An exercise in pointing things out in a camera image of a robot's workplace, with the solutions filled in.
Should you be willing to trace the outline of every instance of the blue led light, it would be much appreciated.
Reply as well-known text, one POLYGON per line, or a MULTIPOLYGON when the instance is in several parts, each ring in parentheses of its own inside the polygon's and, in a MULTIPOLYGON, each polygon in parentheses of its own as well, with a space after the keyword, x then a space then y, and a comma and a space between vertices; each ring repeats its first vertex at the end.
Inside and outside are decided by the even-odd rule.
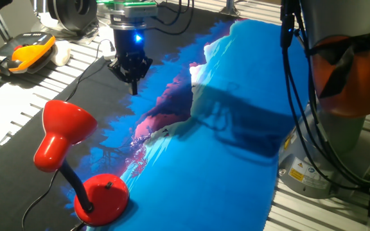
POLYGON ((139 35, 135 35, 135 42, 141 42, 141 41, 142 41, 142 37, 139 35))

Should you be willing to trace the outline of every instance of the black mat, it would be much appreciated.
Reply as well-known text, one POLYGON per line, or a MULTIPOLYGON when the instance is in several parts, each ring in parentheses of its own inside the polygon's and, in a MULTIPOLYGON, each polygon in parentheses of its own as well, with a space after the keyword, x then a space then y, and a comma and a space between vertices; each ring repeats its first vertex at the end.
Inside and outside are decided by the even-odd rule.
MULTIPOLYGON (((166 20, 172 17, 171 13, 166 13, 163 9, 160 12, 166 20)), ((218 13, 195 9, 191 26, 181 36, 173 37, 158 31, 147 31, 146 55, 154 59, 153 65, 161 65, 165 55, 169 54, 174 59, 175 53, 178 53, 179 49, 194 43, 195 39, 201 35, 210 34, 211 27, 220 21, 233 22, 234 19, 218 13)), ((176 27, 165 27, 164 29, 180 30, 186 22, 187 17, 183 17, 176 24, 176 27)), ((148 23, 151 26, 163 28, 153 21, 148 23)), ((203 62, 198 59, 203 59, 202 57, 195 57, 195 61, 203 62)), ((103 59, 98 60, 87 71, 86 75, 103 67, 104 63, 103 59)), ((71 84, 56 98, 66 99, 74 86, 75 83, 71 84)), ((86 109, 97 119, 99 127, 105 128, 109 126, 107 118, 111 116, 110 112, 119 116, 132 113, 126 105, 118 103, 127 94, 127 86, 117 80, 107 68, 103 68, 80 84, 77 93, 70 102, 86 109)), ((21 230, 21 218, 24 211, 48 188, 51 174, 37 170, 33 164, 33 155, 43 137, 41 112, 39 112, 7 144, 0 148, 0 230, 21 230)), ((77 149, 73 149, 68 155, 68 162, 71 166, 78 165, 78 160, 86 155, 90 142, 100 141, 91 139, 78 145, 77 149)), ((66 184, 64 178, 59 175, 50 194, 27 217, 27 230, 46 230, 47 228, 50 230, 70 230, 79 223, 76 217, 70 216, 73 210, 64 208, 69 203, 67 198, 63 196, 61 191, 55 190, 64 184, 66 184)))

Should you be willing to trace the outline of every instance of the cable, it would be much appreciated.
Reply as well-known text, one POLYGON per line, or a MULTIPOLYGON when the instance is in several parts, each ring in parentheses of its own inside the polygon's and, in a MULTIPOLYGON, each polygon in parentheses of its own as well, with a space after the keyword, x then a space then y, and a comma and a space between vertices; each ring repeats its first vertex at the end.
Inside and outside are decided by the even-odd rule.
MULTIPOLYGON (((298 21, 298 24, 299 24, 299 27, 300 27, 300 30, 303 34, 303 40, 304 40, 304 44, 305 45, 305 51, 306 51, 306 54, 308 54, 308 51, 309 51, 309 47, 308 47, 308 39, 307 39, 307 36, 306 36, 306 33, 304 31, 304 24, 303 24, 303 21, 302 21, 302 18, 299 17, 298 15, 301 15, 301 12, 300 12, 300 9, 296 11, 295 13, 295 16, 297 18, 297 21, 298 21)), ((316 100, 315 100, 315 89, 313 88, 313 80, 312 80, 312 68, 311 68, 311 65, 310 65, 310 57, 307 55, 307 59, 308 59, 308 68, 309 68, 309 81, 310 81, 310 106, 311 106, 311 110, 312 110, 312 115, 315 119, 315 125, 318 124, 318 118, 317 118, 317 114, 316 114, 316 109, 315 109, 315 106, 316 106, 316 100)), ((336 162, 338 162, 339 166, 342 168, 340 169, 340 172, 344 173, 342 174, 348 181, 350 182, 354 182, 355 184, 358 184, 358 185, 370 185, 370 181, 368 180, 364 180, 363 178, 360 178, 359 176, 357 176, 356 174, 354 174, 354 172, 350 171, 344 164, 343 162, 341 161, 341 159, 339 158, 339 156, 335 153, 335 150, 331 147, 330 143, 328 140, 324 140, 321 138, 321 133, 319 131, 319 128, 316 127, 317 129, 317 133, 318 133, 318 136, 319 136, 319 139, 320 139, 320 142, 322 144, 322 147, 324 148, 324 150, 327 152, 327 153, 331 153, 331 155, 333 155, 335 158, 334 160, 336 162)))
MULTIPOLYGON (((326 153, 324 151, 322 151, 321 148, 317 145, 317 143, 315 142, 315 140, 313 138, 312 133, 310 132, 310 129, 309 129, 309 126, 308 126, 308 121, 306 120, 306 116, 305 116, 305 114, 303 112, 302 104, 300 102, 299 95, 297 93, 297 90, 296 90, 296 87, 295 87, 295 83, 294 83, 294 80, 293 80, 293 77, 292 77, 292 73, 290 71, 289 61, 288 61, 288 53, 287 53, 287 47, 286 47, 285 49, 283 49, 283 60, 284 60, 284 68, 285 68, 285 77, 286 77, 286 80, 287 80, 288 98, 289 98, 289 101, 290 101, 290 106, 291 106, 292 114, 293 114, 293 117, 294 117, 294 120, 295 120, 295 125, 298 128, 298 134, 301 134, 301 130, 299 128, 299 122, 297 121, 296 112, 295 112, 295 109, 294 109, 293 104, 292 104, 292 97, 291 97, 291 93, 290 93, 289 82, 292 84, 292 88, 293 88, 293 91, 294 91, 296 100, 298 102, 298 105, 299 105, 299 108, 300 108, 300 111, 301 111, 301 115, 302 115, 303 120, 304 120, 304 124, 305 124, 306 130, 308 132, 308 135, 309 135, 309 137, 310 137, 313 145, 318 149, 318 151, 321 153, 321 155, 324 156, 324 158, 335 169, 337 169, 338 172, 346 180, 348 180, 352 184, 359 185, 361 187, 370 187, 370 181, 365 180, 363 178, 360 178, 359 176, 357 176, 356 174, 354 174, 352 171, 350 171, 342 163, 342 161, 339 159, 339 157, 337 156, 337 154, 334 152, 333 148, 330 146, 330 143, 328 141, 325 142, 325 140, 322 138, 322 135, 321 135, 321 133, 319 131, 319 128, 317 126, 317 124, 319 124, 319 121, 318 121, 318 118, 317 118, 316 107, 315 107, 316 106, 316 97, 315 97, 315 89, 313 88, 313 79, 312 79, 312 71, 311 71, 312 68, 311 68, 311 65, 310 65, 310 57, 308 56, 308 50, 309 50, 309 48, 308 48, 308 39, 306 37, 306 33, 304 31, 304 26, 303 26, 303 21, 302 21, 302 18, 300 17, 300 15, 301 15, 301 9, 300 9, 300 7, 298 7, 298 8, 296 8, 295 16, 297 17, 297 21, 298 21, 300 30, 301 30, 301 32, 303 34, 303 40, 304 40, 304 44, 305 44, 304 48, 305 48, 305 51, 306 51, 306 54, 307 54, 307 59, 308 59, 309 81, 310 81, 309 82, 308 93, 309 93, 309 97, 310 97, 310 108, 311 108, 311 111, 312 111, 312 116, 314 117, 315 128, 317 130, 317 133, 318 133, 320 142, 322 144, 322 148, 324 149, 324 151, 326 151, 326 153)), ((313 163, 312 157, 309 155, 309 152, 307 150, 307 147, 305 146, 306 144, 304 143, 303 137, 301 135, 299 135, 299 136, 301 138, 301 142, 302 142, 303 148, 305 150, 305 153, 307 154, 307 157, 310 159, 310 162, 313 163)), ((338 187, 342 187, 342 188, 346 188, 346 189, 352 189, 352 190, 359 189, 359 187, 355 187, 355 188, 345 187, 343 185, 340 185, 340 184, 338 184, 336 182, 331 181, 326 176, 324 176, 323 174, 321 174, 321 172, 318 171, 318 173, 320 173, 320 175, 323 178, 325 178, 327 181, 331 182, 333 185, 336 185, 338 187)))
MULTIPOLYGON (((169 6, 166 6, 166 5, 164 5, 164 4, 158 4, 157 3, 157 6, 158 7, 163 7, 163 8, 167 8, 169 11, 171 11, 171 12, 173 12, 173 13, 178 13, 179 11, 176 11, 176 10, 174 10, 174 9, 172 9, 172 8, 170 8, 169 6)), ((188 5, 186 6, 186 10, 184 10, 183 12, 181 12, 181 13, 186 13, 188 10, 189 10, 189 5, 190 5, 190 3, 191 3, 191 1, 190 0, 188 0, 188 5)))
POLYGON ((182 31, 180 31, 180 32, 168 32, 168 31, 161 30, 159 28, 147 28, 146 30, 157 30, 157 31, 160 31, 160 32, 162 32, 164 34, 167 34, 167 35, 181 35, 181 34, 183 34, 189 28, 189 26, 191 25, 192 18, 193 18, 194 5, 195 5, 194 1, 195 0, 192 0, 191 17, 189 18, 189 21, 188 21, 186 27, 182 31))
POLYGON ((42 196, 38 197, 38 199, 36 199, 34 202, 32 202, 32 204, 26 209, 26 211, 24 213, 24 216, 22 217, 22 231, 25 231, 25 219, 26 219, 26 216, 28 215, 28 213, 30 212, 30 210, 34 206, 36 206, 38 204, 38 202, 40 202, 42 199, 44 199, 44 197, 49 193, 49 190, 51 190, 52 183, 54 182, 55 177, 57 177, 57 174, 58 174, 58 170, 56 170, 55 173, 54 173, 54 175, 52 176, 51 183, 49 183, 48 190, 42 196))
MULTIPOLYGON (((109 40, 109 39, 104 39, 104 40, 102 40, 99 44, 98 44, 98 48, 96 49, 96 57, 95 57, 95 61, 98 59, 98 53, 99 53, 99 50, 100 50, 100 46, 101 46, 101 43, 103 42, 103 41, 106 41, 106 40, 108 40, 109 42, 110 42, 110 44, 111 44, 111 47, 113 47, 113 45, 112 45, 112 42, 109 40)), ((95 73, 97 73, 98 71, 100 71, 101 69, 102 69, 102 67, 100 68, 100 69, 98 69, 97 71, 95 71, 95 72, 93 72, 92 74, 90 74, 90 75, 88 75, 88 76, 86 76, 85 78, 83 78, 82 79, 82 76, 84 75, 84 73, 86 72, 86 70, 84 70, 83 71, 83 73, 81 74, 81 75, 79 75, 79 77, 78 77, 78 81, 77 81, 77 83, 76 83, 76 85, 75 85, 75 88, 73 89, 73 91, 72 91, 72 93, 68 96, 68 98, 65 100, 65 101, 68 101, 68 100, 70 100, 73 96, 74 96, 74 94, 75 94, 75 92, 76 92, 76 90, 77 90, 77 88, 78 88, 78 85, 79 85, 79 83, 81 82, 81 81, 84 81, 84 80, 86 80, 88 77, 90 77, 90 76, 92 76, 93 74, 95 74, 95 73)), ((52 179, 51 179, 51 183, 49 184, 49 187, 48 187, 48 190, 42 195, 42 196, 40 196, 38 199, 36 199, 27 209, 26 209, 26 211, 25 211, 25 213, 24 213, 24 216, 22 217, 22 231, 25 231, 25 219, 26 219, 26 216, 28 215, 28 213, 30 212, 30 210, 34 207, 34 206, 36 206, 47 194, 48 194, 48 192, 49 192, 49 190, 51 189, 51 187, 52 187, 52 184, 53 184, 53 182, 54 182, 54 179, 55 179, 55 177, 57 176, 57 174, 58 174, 58 170, 56 170, 55 171, 55 173, 54 173, 54 175, 52 176, 52 179)), ((79 230, 81 230, 83 227, 85 226, 85 223, 81 223, 81 224, 79 224, 77 227, 75 227, 75 228, 73 228, 71 231, 79 231, 79 230)))
POLYGON ((288 69, 288 65, 289 63, 287 62, 287 58, 288 58, 288 49, 283 49, 282 50, 282 55, 283 55, 283 66, 285 68, 285 81, 286 81, 286 91, 288 93, 288 101, 289 101, 289 106, 290 106, 290 109, 292 111, 292 116, 294 117, 294 122, 295 122, 295 125, 296 125, 296 130, 298 132, 298 136, 299 136, 299 140, 301 141, 301 144, 302 144, 302 147, 305 151, 305 154, 306 156, 308 157, 309 161, 311 162, 313 168, 315 168, 316 172, 318 172, 326 181, 328 181, 329 183, 337 186, 337 187, 341 187, 341 188, 344 188, 344 189, 349 189, 349 190, 357 190, 359 189, 358 187, 348 187, 348 186, 344 186, 344 185, 340 185, 338 184, 337 182, 334 182, 333 180, 329 179, 327 176, 325 176, 322 171, 317 167, 317 165, 315 164, 315 162, 313 161, 313 158, 311 157, 309 151, 308 151, 308 148, 306 147, 306 143, 305 143, 305 140, 303 138, 303 135, 302 135, 302 131, 301 131, 301 127, 299 126, 299 121, 298 121, 298 118, 296 116, 296 111, 295 111, 295 107, 294 107, 294 103, 292 102, 292 96, 291 96, 291 93, 290 93, 290 80, 289 80, 289 74, 287 72, 287 69, 288 69))
POLYGON ((98 32, 98 30, 100 28, 100 25, 99 25, 98 21, 96 21, 96 22, 93 22, 90 26, 93 26, 93 29, 85 35, 81 35, 81 36, 76 35, 76 36, 68 36, 68 37, 55 37, 55 39, 57 39, 57 40, 69 40, 69 39, 71 39, 71 40, 80 40, 80 39, 92 37, 93 35, 95 35, 98 32))
POLYGON ((87 224, 85 224, 83 221, 81 221, 81 223, 77 227, 71 229, 71 231, 81 231, 82 228, 85 227, 86 225, 87 224))
POLYGON ((152 17, 152 19, 157 20, 158 22, 162 23, 162 24, 163 24, 163 25, 165 25, 165 26, 171 26, 171 25, 173 25, 174 23, 176 23, 176 22, 178 21, 179 16, 181 15, 182 0, 179 0, 179 3, 178 3, 178 4, 179 4, 179 5, 178 5, 178 12, 177 12, 177 16, 172 20, 172 22, 168 22, 168 23, 166 23, 166 22, 164 22, 164 21, 162 21, 162 20, 158 19, 158 17, 152 17))
MULTIPOLYGON (((99 44, 98 44, 98 48, 96 48, 96 56, 95 56, 95 60, 94 60, 94 62, 93 63, 91 63, 91 64, 89 64, 89 66, 88 66, 88 68, 87 69, 85 69, 79 76, 78 76, 78 81, 76 82, 76 85, 75 85, 75 88, 73 89, 73 91, 70 93, 70 95, 68 96, 68 98, 66 98, 65 99, 65 101, 69 101, 73 96, 74 96, 74 94, 75 94, 75 92, 76 92, 76 90, 78 89, 78 86, 79 86, 79 84, 80 84, 80 82, 82 81, 82 76, 85 74, 85 72, 92 66, 92 64, 94 64, 95 63, 95 61, 98 59, 98 53, 100 52, 100 46, 101 46, 101 44, 102 44, 102 42, 103 41, 109 41, 109 43, 110 43, 110 46, 111 47, 114 47, 113 45, 112 45, 112 42, 109 40, 109 39, 104 39, 104 40, 102 40, 99 44)), ((87 79, 88 77, 91 77, 93 74, 95 74, 95 73, 97 73, 98 71, 100 71, 101 69, 99 69, 99 70, 97 70, 97 71, 95 71, 94 73, 92 73, 92 74, 90 74, 90 75, 88 75, 88 76, 86 76, 85 78, 84 78, 84 80, 85 79, 87 79)))

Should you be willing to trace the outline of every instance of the yellow warning sticker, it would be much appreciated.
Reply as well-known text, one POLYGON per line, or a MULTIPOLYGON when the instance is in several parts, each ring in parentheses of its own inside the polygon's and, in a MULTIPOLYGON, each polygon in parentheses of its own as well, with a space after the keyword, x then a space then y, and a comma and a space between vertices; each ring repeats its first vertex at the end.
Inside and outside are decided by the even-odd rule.
MULTIPOLYGON (((320 171, 327 177, 330 177, 333 174, 332 171, 320 171)), ((289 175, 303 184, 317 189, 326 189, 329 186, 329 182, 321 177, 320 174, 315 171, 313 166, 299 160, 297 157, 295 157, 294 163, 292 163, 289 175)))
POLYGON ((295 140, 296 140, 296 133, 295 133, 295 128, 294 128, 292 132, 289 133, 288 137, 285 139, 283 149, 286 150, 290 144, 294 143, 295 140))
POLYGON ((295 178, 296 180, 302 182, 303 180, 303 174, 301 174, 300 172, 296 171, 295 169, 290 169, 290 172, 289 172, 289 175, 292 176, 293 178, 295 178))

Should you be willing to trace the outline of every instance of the table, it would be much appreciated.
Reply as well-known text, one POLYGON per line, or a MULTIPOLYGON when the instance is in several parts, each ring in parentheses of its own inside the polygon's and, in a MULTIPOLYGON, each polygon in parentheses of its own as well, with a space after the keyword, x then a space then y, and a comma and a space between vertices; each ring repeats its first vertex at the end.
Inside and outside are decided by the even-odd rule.
MULTIPOLYGON (((72 44, 73 58, 65 67, 47 66, 33 78, 21 77, 13 82, 23 87, 35 96, 29 107, 25 108, 20 115, 12 121, 10 131, 0 143, 3 146, 24 126, 31 117, 44 106, 45 102, 53 99, 62 92, 74 78, 76 78, 90 62, 94 60, 94 52, 100 38, 97 38, 89 46, 72 44)), ((369 197, 363 194, 355 194, 348 201, 332 198, 329 200, 314 200, 303 198, 292 192, 282 182, 276 182, 273 204, 265 230, 346 230, 349 225, 354 225, 354 230, 370 230, 370 219, 367 217, 367 202, 369 197)))

